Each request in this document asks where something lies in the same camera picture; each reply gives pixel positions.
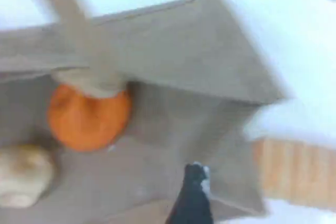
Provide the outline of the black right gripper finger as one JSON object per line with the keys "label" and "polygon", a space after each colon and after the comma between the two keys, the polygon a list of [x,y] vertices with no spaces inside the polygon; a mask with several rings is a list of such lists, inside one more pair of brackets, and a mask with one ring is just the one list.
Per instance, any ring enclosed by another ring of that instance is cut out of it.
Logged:
{"label": "black right gripper finger", "polygon": [[213,224],[210,195],[209,168],[201,163],[187,164],[181,190],[165,222]]}

